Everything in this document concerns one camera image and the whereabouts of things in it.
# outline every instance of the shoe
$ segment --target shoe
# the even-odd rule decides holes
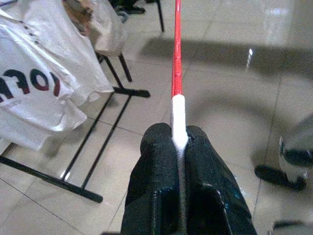
[[[274,185],[285,186],[295,191],[301,191],[306,187],[306,181],[299,177],[296,183],[289,182],[285,172],[266,165],[258,165],[254,169],[257,177]]]
[[[130,7],[118,7],[119,11],[124,11],[127,14],[144,14],[146,12],[145,8],[138,7],[138,6],[130,6]]]

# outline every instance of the clothing display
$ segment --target clothing display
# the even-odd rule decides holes
[[[90,0],[63,0],[64,9],[68,17],[79,30],[79,32],[88,36],[90,32],[91,15],[93,7]]]
[[[61,1],[1,8],[0,48],[0,139],[38,150],[87,119],[76,106],[113,91]]]
[[[88,99],[96,100],[99,97],[97,92],[113,91],[89,38],[79,33],[60,0],[23,0],[10,6],[6,6],[5,12],[0,11],[0,24],[25,38],[26,35],[30,36],[27,40],[73,75],[73,79],[66,78],[66,82],[74,90],[70,99],[75,105],[81,105]],[[50,60],[46,62],[56,67],[56,63]]]
[[[123,23],[108,0],[92,0],[90,41],[94,50],[105,56],[119,56],[126,42]]]

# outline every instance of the metal leg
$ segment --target metal leg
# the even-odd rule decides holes
[[[12,161],[12,160],[10,160],[8,158],[5,158],[3,156],[0,156],[0,163],[8,165],[10,167],[13,167],[13,168],[15,168],[17,170],[24,171],[24,172],[26,172],[26,173],[28,173],[30,175],[34,175],[34,176],[36,176],[38,178],[41,178],[41,179],[43,179],[43,180],[45,180],[45,181],[47,181],[47,182],[49,182],[49,183],[51,183],[53,185],[59,186],[61,188],[65,188],[68,191],[71,191],[71,192],[74,192],[76,194],[79,194],[79,195],[81,195],[83,197],[86,197],[86,198],[88,198],[88,199],[90,199],[90,200],[92,200],[94,202],[101,203],[102,200],[103,200],[102,196],[100,196],[100,195],[98,195],[98,194],[96,194],[94,192],[90,192],[90,191],[88,191],[88,190],[86,190],[84,188],[72,185],[72,184],[70,184],[68,182],[64,182],[64,181],[62,181],[62,180],[60,180],[58,178],[52,177],[50,175],[43,174],[43,173],[41,173],[41,172],[39,172],[39,171],[37,171],[35,169],[32,169],[30,167],[27,167],[25,165],[22,165],[20,163]]]
[[[160,0],[156,0],[157,7],[158,7],[158,15],[160,17],[160,24],[161,24],[161,30],[164,32],[164,23],[163,23],[163,15],[162,15],[162,9],[161,9],[161,2]]]
[[[123,54],[121,53],[121,54],[118,56],[118,58],[119,58],[119,61],[120,61],[121,64],[122,64],[122,67],[123,67],[123,70],[124,70],[124,72],[125,72],[125,74],[126,74],[127,80],[128,80],[129,82],[132,82],[133,80],[132,80],[131,74],[129,73],[129,70],[128,70],[128,67],[127,67],[127,65],[126,65],[126,61],[125,61],[125,59],[124,59]]]
[[[97,125],[97,123],[98,123],[100,117],[102,116],[102,114],[103,114],[105,108],[107,107],[107,105],[108,105],[110,99],[112,98],[112,96],[113,96],[113,93],[109,96],[109,98],[107,99],[107,101],[106,101],[105,104],[103,105],[101,111],[99,112],[97,118],[96,118],[95,121],[93,122],[93,124],[92,124],[91,128],[89,129],[87,135],[85,136],[83,142],[80,144],[80,146],[79,146],[78,150],[76,151],[74,157],[72,158],[72,160],[71,160],[71,162],[69,163],[67,169],[65,170],[65,172],[64,172],[64,174],[63,174],[63,177],[61,178],[62,181],[65,180],[67,174],[68,174],[68,173],[70,172],[70,170],[72,169],[72,167],[73,167],[74,163],[76,162],[76,160],[77,160],[77,158],[78,158],[80,152],[81,152],[82,149],[84,148],[84,146],[85,146],[87,140],[89,139],[89,136],[91,135],[92,131],[93,131],[94,128],[96,127],[96,125]]]
[[[117,74],[116,74],[116,72],[115,72],[115,70],[114,70],[114,68],[113,68],[113,66],[112,66],[112,64],[111,64],[111,62],[110,62],[110,60],[108,59],[108,57],[106,57],[106,56],[104,56],[104,55],[100,55],[100,54],[98,54],[98,53],[97,53],[97,57],[98,57],[98,60],[99,60],[100,63],[101,63],[103,60],[106,60],[108,66],[109,66],[109,68],[110,68],[110,70],[112,71],[112,73],[113,73],[113,75],[114,75],[114,77],[115,77],[115,79],[116,79],[116,81],[117,81],[117,83],[118,83],[118,85],[119,85],[119,87],[114,87],[115,93],[117,93],[117,94],[126,94],[126,95],[128,95],[129,97],[128,97],[127,101],[125,102],[125,104],[124,104],[124,106],[123,106],[121,112],[119,113],[119,115],[118,115],[118,117],[117,117],[117,119],[116,119],[116,121],[115,121],[113,127],[111,128],[111,131],[110,131],[110,133],[108,134],[108,136],[107,136],[105,142],[103,143],[103,145],[102,145],[102,147],[101,147],[101,149],[100,149],[100,151],[99,151],[99,153],[98,153],[96,159],[94,160],[94,163],[93,163],[93,165],[91,166],[91,168],[90,168],[90,170],[89,170],[89,173],[88,173],[86,179],[84,180],[82,186],[81,186],[81,187],[78,187],[78,186],[76,186],[76,185],[70,184],[70,183],[68,183],[68,182],[65,181],[65,178],[66,178],[67,174],[70,172],[70,170],[72,169],[73,165],[75,164],[77,158],[79,157],[79,155],[80,155],[82,149],[84,148],[86,142],[88,141],[88,139],[89,139],[89,137],[90,137],[92,131],[93,131],[94,128],[96,127],[96,125],[97,125],[97,123],[98,123],[100,117],[102,116],[102,113],[104,112],[105,108],[107,107],[107,105],[108,105],[108,103],[109,103],[109,101],[110,101],[110,99],[112,98],[112,96],[113,96],[114,93],[112,93],[112,94],[109,96],[109,98],[107,99],[107,101],[106,101],[105,104],[103,105],[101,111],[99,112],[97,118],[96,118],[95,121],[93,122],[91,128],[89,129],[89,131],[88,131],[87,135],[85,136],[83,142],[82,142],[81,145],[79,146],[79,148],[78,148],[77,152],[75,153],[74,157],[72,158],[70,164],[69,164],[68,167],[66,168],[66,170],[65,170],[65,172],[64,172],[64,174],[63,174],[63,176],[62,176],[61,179],[58,179],[58,178],[55,178],[55,177],[53,177],[53,176],[44,174],[44,173],[39,172],[39,171],[37,171],[37,170],[35,170],[35,169],[32,169],[32,168],[30,168],[30,167],[27,167],[27,166],[25,166],[25,165],[23,165],[23,164],[21,164],[21,163],[17,163],[17,162],[15,162],[15,161],[11,160],[11,159],[5,158],[5,157],[3,157],[3,156],[1,156],[1,155],[0,155],[0,163],[5,164],[5,165],[10,166],[10,167],[13,167],[13,168],[18,169],[18,170],[21,170],[21,171],[26,172],[26,173],[28,173],[28,174],[34,175],[34,176],[36,176],[36,177],[38,177],[38,178],[41,178],[42,180],[44,180],[44,181],[46,181],[46,182],[48,182],[48,183],[51,183],[51,184],[53,184],[53,185],[59,186],[59,187],[61,187],[61,188],[64,188],[64,189],[66,189],[66,190],[68,190],[68,191],[71,191],[71,192],[73,192],[73,193],[76,193],[76,194],[78,194],[78,195],[81,195],[81,196],[83,196],[83,197],[85,197],[85,198],[88,198],[88,199],[94,201],[94,202],[101,203],[102,200],[103,200],[102,196],[99,195],[99,194],[96,194],[96,193],[94,193],[94,192],[91,192],[91,191],[86,190],[85,187],[86,187],[86,185],[87,185],[87,183],[88,183],[88,181],[89,181],[89,179],[90,179],[90,177],[91,177],[91,175],[92,175],[94,169],[96,168],[96,165],[97,165],[97,163],[98,163],[100,157],[102,156],[103,151],[105,150],[105,147],[107,146],[107,144],[108,144],[108,142],[109,142],[109,140],[110,140],[110,138],[111,138],[111,136],[112,136],[112,134],[113,134],[115,128],[117,127],[118,122],[120,121],[120,119],[121,119],[121,117],[122,117],[122,115],[123,115],[123,113],[124,113],[124,111],[125,111],[125,109],[126,109],[128,103],[129,103],[131,97],[132,97],[132,96],[150,97],[150,93],[149,93],[148,91],[146,91],[146,90],[133,90],[133,89],[126,89],[126,88],[124,88],[123,85],[122,85],[122,83],[121,83],[121,81],[119,80],[119,77],[117,76]],[[121,63],[123,63],[122,61],[125,62],[125,60],[124,60],[124,58],[123,58],[123,55],[120,56],[120,60],[121,60]]]
[[[126,109],[128,103],[129,103],[129,101],[131,100],[131,98],[132,98],[131,95],[128,96],[128,99],[126,100],[126,102],[125,102],[125,104],[124,104],[124,106],[123,106],[121,112],[119,113],[119,115],[118,115],[118,117],[117,117],[117,119],[116,119],[114,125],[112,126],[112,128],[111,128],[111,130],[110,130],[110,132],[109,132],[109,134],[108,134],[108,136],[107,136],[107,138],[106,138],[106,140],[104,141],[104,143],[103,143],[103,145],[102,145],[102,147],[101,147],[101,149],[100,149],[100,151],[99,151],[99,153],[98,153],[98,155],[97,155],[97,157],[96,157],[96,159],[94,160],[94,162],[93,162],[93,164],[92,164],[92,166],[91,166],[91,168],[90,168],[90,170],[89,170],[89,172],[88,172],[88,175],[87,175],[87,177],[85,178],[85,180],[84,180],[84,182],[83,182],[82,188],[85,188],[85,187],[86,187],[86,185],[87,185],[87,183],[88,183],[88,181],[89,181],[89,178],[91,177],[91,175],[92,175],[94,169],[96,168],[96,166],[97,166],[97,164],[98,164],[98,161],[99,161],[100,157],[102,156],[102,153],[103,153],[104,149],[106,148],[106,146],[107,146],[109,140],[111,139],[111,136],[112,136],[114,130],[116,129],[116,127],[117,127],[117,125],[118,125],[118,122],[120,121],[120,119],[121,119],[121,117],[122,117],[122,115],[123,115],[123,113],[124,113],[124,111],[125,111],[125,109]]]
[[[110,68],[114,78],[116,79],[116,82],[118,83],[119,87],[124,88],[124,86],[122,85],[121,80],[119,80],[119,77],[117,76],[117,73],[115,72],[115,69],[113,68],[113,65],[111,64],[111,61],[109,60],[109,58],[105,55],[102,55],[102,58],[107,62],[107,65],[109,66],[109,68]]]

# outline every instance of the black metal bar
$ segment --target black metal bar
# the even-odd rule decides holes
[[[103,197],[99,194],[96,194],[94,192],[90,192],[84,188],[80,188],[78,186],[75,186],[75,185],[72,185],[68,182],[64,182],[58,178],[55,178],[55,177],[52,177],[50,175],[46,175],[46,174],[43,174],[35,169],[32,169],[30,167],[27,167],[25,165],[22,165],[20,163],[17,163],[11,159],[8,159],[8,158],[5,158],[3,156],[0,156],[0,163],[2,164],[5,164],[5,165],[8,165],[10,167],[13,167],[17,170],[20,170],[20,171],[23,171],[23,172],[26,172],[30,175],[34,175],[38,178],[41,178],[43,179],[44,181],[47,181],[53,185],[56,185],[56,186],[59,186],[61,188],[64,188],[64,189],[67,189],[68,191],[71,191],[71,192],[74,192],[76,194],[79,194],[85,198],[88,198],[94,202],[97,202],[97,203],[101,203],[102,200],[103,200]]]
[[[116,79],[116,82],[118,83],[118,86],[120,88],[124,88],[123,84],[121,83],[121,80],[119,80],[119,77],[117,75],[117,73],[115,72],[115,69],[113,68],[111,61],[109,60],[109,58],[105,55],[103,55],[103,59],[107,62],[107,65],[109,66],[109,69],[111,70],[114,78]]]
[[[118,122],[120,121],[120,119],[121,119],[121,117],[122,117],[122,115],[123,115],[123,113],[124,113],[124,111],[125,111],[125,109],[126,109],[128,103],[129,103],[129,101],[131,100],[131,98],[132,98],[131,95],[128,96],[128,99],[126,100],[126,102],[125,102],[125,104],[124,104],[124,106],[123,106],[121,112],[119,113],[119,115],[118,115],[118,117],[117,117],[117,119],[116,119],[114,125],[112,126],[112,128],[111,128],[111,130],[110,130],[110,132],[109,132],[109,134],[108,134],[108,136],[107,136],[107,138],[106,138],[106,140],[104,141],[104,143],[103,143],[103,145],[102,145],[102,147],[101,147],[101,149],[100,149],[100,151],[99,151],[99,153],[98,153],[98,155],[97,155],[97,157],[96,157],[96,159],[94,160],[94,162],[93,162],[93,164],[92,164],[92,166],[91,166],[91,168],[90,168],[90,170],[89,170],[89,172],[88,172],[88,175],[87,175],[87,177],[85,178],[85,181],[84,181],[83,184],[82,184],[82,188],[85,188],[85,187],[86,187],[86,185],[87,185],[87,183],[88,183],[88,181],[89,181],[89,178],[91,177],[91,175],[92,175],[92,173],[93,173],[95,167],[97,166],[97,163],[98,163],[98,161],[99,161],[99,159],[100,159],[100,157],[101,157],[101,155],[102,155],[104,149],[106,148],[106,146],[107,146],[107,144],[108,144],[108,142],[109,142],[109,140],[110,140],[110,138],[111,138],[111,136],[112,136],[114,130],[116,129],[116,127],[117,127],[117,125],[118,125]]]
[[[124,72],[125,72],[125,74],[126,74],[127,80],[128,80],[129,82],[132,82],[133,80],[132,80],[131,74],[129,73],[129,70],[128,70],[128,67],[127,67],[127,65],[126,65],[126,61],[125,61],[125,59],[124,59],[123,54],[121,53],[121,54],[118,56],[118,58],[119,58],[119,61],[120,61],[121,64],[122,64],[122,67],[123,67],[123,70],[124,70]]]
[[[161,9],[161,2],[160,0],[156,0],[157,7],[158,7],[158,15],[160,17],[160,24],[161,24],[161,30],[164,32],[164,23],[163,23],[163,14],[162,14],[162,9]]]
[[[149,98],[150,93],[147,90],[133,90],[133,89],[126,89],[126,88],[119,88],[113,87],[114,92],[117,94],[127,94],[132,96],[139,96],[144,98]]]
[[[68,167],[66,168],[61,180],[64,181],[65,180],[65,177],[67,176],[67,174],[69,173],[69,171],[71,170],[71,168],[73,167],[74,163],[76,162],[80,152],[82,151],[82,149],[84,148],[87,140],[89,139],[89,136],[91,135],[92,131],[94,130],[95,126],[97,125],[101,115],[103,114],[105,108],[107,107],[108,103],[109,103],[109,100],[112,98],[114,93],[110,94],[109,98],[107,99],[107,101],[105,102],[105,104],[103,105],[101,111],[99,112],[97,118],[95,119],[95,121],[93,122],[92,126],[90,127],[87,135],[85,136],[83,142],[80,144],[78,150],[76,151],[74,157],[72,158],[70,164],[68,165]]]

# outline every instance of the tiled floor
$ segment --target tiled floor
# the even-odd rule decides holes
[[[0,235],[99,235],[119,231],[129,175],[144,131],[169,122],[174,0],[161,0],[125,23],[124,56],[134,82],[149,99],[133,97],[87,189],[101,204],[0,165]],[[298,0],[182,0],[182,57],[187,122],[204,129],[235,174],[259,235],[278,219],[313,221],[313,177],[299,193],[260,181],[254,166],[278,166],[280,135],[313,109],[313,2]],[[107,77],[113,81],[108,68]],[[6,156],[59,177],[95,119],[106,95],[82,109],[88,121],[57,152],[18,146]],[[114,95],[68,181],[80,185],[125,97]]]

